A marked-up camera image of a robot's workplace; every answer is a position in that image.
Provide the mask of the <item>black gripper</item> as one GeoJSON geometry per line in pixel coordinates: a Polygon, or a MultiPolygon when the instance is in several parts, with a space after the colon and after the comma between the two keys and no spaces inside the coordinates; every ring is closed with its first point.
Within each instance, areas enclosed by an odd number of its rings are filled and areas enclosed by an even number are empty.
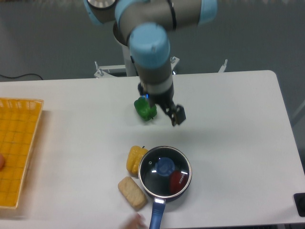
{"type": "Polygon", "coordinates": [[[142,84],[139,83],[138,91],[140,96],[143,96],[148,100],[150,107],[155,104],[161,107],[164,113],[169,116],[172,126],[180,125],[186,120],[184,107],[180,104],[175,105],[173,102],[173,84],[165,92],[162,92],[160,94],[152,94],[146,92],[142,84]]]}

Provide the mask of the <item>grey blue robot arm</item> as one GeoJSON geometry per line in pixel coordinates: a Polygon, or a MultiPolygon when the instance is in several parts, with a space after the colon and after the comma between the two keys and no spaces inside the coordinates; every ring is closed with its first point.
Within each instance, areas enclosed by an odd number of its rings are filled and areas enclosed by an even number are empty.
{"type": "Polygon", "coordinates": [[[172,125],[185,119],[184,107],[174,104],[170,41],[167,33],[212,21],[218,10],[215,0],[86,0],[93,22],[113,21],[117,41],[129,49],[140,78],[138,91],[150,107],[159,105],[172,125]]]}

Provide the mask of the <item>blurred human hand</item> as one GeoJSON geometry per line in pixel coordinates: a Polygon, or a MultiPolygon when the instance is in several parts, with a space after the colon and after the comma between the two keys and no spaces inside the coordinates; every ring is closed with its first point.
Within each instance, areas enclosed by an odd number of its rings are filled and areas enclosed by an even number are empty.
{"type": "Polygon", "coordinates": [[[126,222],[124,222],[120,229],[147,229],[145,218],[139,213],[133,214],[126,222]]]}

